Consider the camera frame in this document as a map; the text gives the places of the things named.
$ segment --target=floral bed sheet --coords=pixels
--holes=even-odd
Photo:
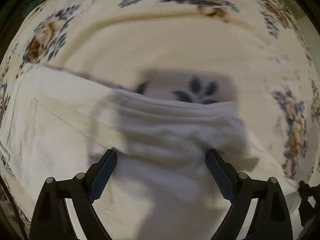
[[[0,125],[29,62],[139,93],[150,68],[228,75],[258,150],[288,178],[320,182],[320,81],[294,17],[278,0],[47,0],[25,19],[0,65]],[[211,84],[203,92],[195,76],[176,99],[215,103],[202,98],[220,89],[219,80]],[[0,145],[5,176],[14,180]],[[29,226],[27,213],[21,210]]]

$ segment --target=white fabric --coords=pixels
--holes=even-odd
[[[43,65],[25,70],[0,129],[13,173],[36,200],[47,177],[70,179],[115,147],[118,165],[94,203],[114,240],[210,239],[230,206],[205,165],[210,148],[238,172],[277,177],[285,195],[297,190],[247,135],[234,102],[153,99]],[[288,199],[290,210],[297,200]]]

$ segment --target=blue flower print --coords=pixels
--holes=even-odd
[[[11,50],[12,55],[16,52],[18,45],[19,45],[19,43],[17,42],[16,45],[14,46],[14,48]]]
[[[271,36],[274,36],[277,39],[278,36],[279,36],[279,29],[268,18],[265,17],[264,21],[265,21],[265,23],[267,25],[267,28],[269,29],[269,34]]]
[[[308,149],[308,141],[304,139],[307,131],[304,102],[297,101],[289,89],[284,93],[281,91],[273,92],[273,98],[284,112],[288,124],[288,139],[284,145],[286,161],[282,168],[287,177],[294,179],[299,166],[298,161],[300,158],[306,157]]]
[[[189,92],[185,91],[173,91],[172,93],[177,97],[178,101],[187,103],[198,103],[203,105],[209,105],[217,103],[218,101],[208,98],[212,96],[218,90],[218,83],[211,81],[204,89],[202,82],[199,78],[194,77],[188,84]]]
[[[312,88],[312,104],[311,104],[311,118],[312,122],[317,122],[320,129],[320,97],[319,97],[319,89],[316,87],[315,82],[312,80],[311,82]]]
[[[47,61],[50,61],[57,55],[66,44],[67,28],[80,6],[78,4],[62,9],[38,24],[34,29],[33,38],[27,45],[20,69],[26,62],[39,63],[46,56]]]

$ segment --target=bed sheet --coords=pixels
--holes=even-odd
[[[228,75],[259,150],[290,179],[307,182],[320,173],[320,81],[297,23],[278,0],[47,0],[25,19],[0,65],[0,125],[26,63],[141,93],[150,69]],[[205,95],[203,81],[193,80],[199,89],[186,88],[176,100]],[[0,152],[14,179],[10,157],[2,146]]]

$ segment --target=white cloth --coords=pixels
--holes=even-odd
[[[234,102],[148,98],[43,65],[27,64],[18,78],[0,140],[34,200],[47,177],[70,179],[115,147],[118,165],[94,203],[114,240],[210,239],[230,206],[206,167],[210,148],[254,179],[277,177],[284,195],[297,190],[247,135]]]

